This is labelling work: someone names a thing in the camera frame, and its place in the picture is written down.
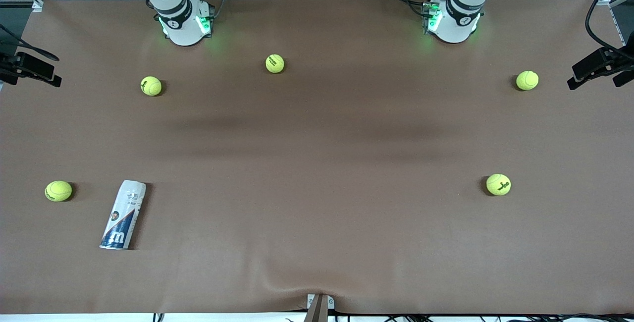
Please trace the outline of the white blue tennis ball can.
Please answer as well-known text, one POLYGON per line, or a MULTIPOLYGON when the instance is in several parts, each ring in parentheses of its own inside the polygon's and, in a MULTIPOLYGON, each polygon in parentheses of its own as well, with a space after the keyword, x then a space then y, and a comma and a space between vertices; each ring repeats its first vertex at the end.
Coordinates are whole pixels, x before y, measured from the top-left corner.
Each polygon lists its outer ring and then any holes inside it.
POLYGON ((146 193, 146 184, 124 180, 118 189, 100 248, 127 250, 133 238, 137 218, 146 193))

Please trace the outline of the brown table cover mat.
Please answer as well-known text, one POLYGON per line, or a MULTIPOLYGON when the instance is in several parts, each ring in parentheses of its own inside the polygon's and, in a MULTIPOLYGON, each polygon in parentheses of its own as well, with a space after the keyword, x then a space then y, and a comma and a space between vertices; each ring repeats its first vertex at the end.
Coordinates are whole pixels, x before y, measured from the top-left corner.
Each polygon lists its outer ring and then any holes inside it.
POLYGON ((310 293, 353 314, 634 314, 634 83, 566 83, 597 47, 591 2, 487 0, 448 45, 398 0, 226 0, 184 48, 143 0, 46 1, 23 37, 61 87, 0 91, 0 314, 310 293), (147 187, 133 238, 100 248, 124 180, 147 187))

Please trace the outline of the grey metal mount bracket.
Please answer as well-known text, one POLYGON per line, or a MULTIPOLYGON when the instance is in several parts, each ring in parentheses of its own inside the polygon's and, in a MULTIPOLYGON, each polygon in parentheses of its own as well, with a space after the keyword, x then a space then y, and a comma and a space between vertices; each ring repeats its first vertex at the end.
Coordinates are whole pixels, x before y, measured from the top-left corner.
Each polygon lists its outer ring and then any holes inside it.
POLYGON ((307 295, 307 313, 304 322, 329 322, 329 313, 335 310, 335 300, 326 294, 307 295))

